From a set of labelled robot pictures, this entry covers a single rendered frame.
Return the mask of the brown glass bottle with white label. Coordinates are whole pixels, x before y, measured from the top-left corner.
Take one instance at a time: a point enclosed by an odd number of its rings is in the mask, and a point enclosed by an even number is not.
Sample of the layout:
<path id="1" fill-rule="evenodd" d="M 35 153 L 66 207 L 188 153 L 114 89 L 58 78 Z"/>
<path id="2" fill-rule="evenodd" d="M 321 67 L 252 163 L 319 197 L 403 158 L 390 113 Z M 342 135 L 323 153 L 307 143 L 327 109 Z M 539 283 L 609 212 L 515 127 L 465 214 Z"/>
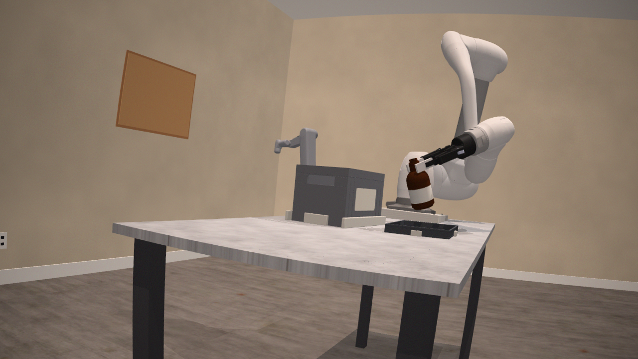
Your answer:
<path id="1" fill-rule="evenodd" d="M 415 168 L 417 163 L 419 163 L 417 158 L 409 160 L 410 172 L 407 175 L 406 182 L 412 208 L 422 210 L 433 206 L 435 202 L 429 175 L 425 171 L 417 173 Z"/>

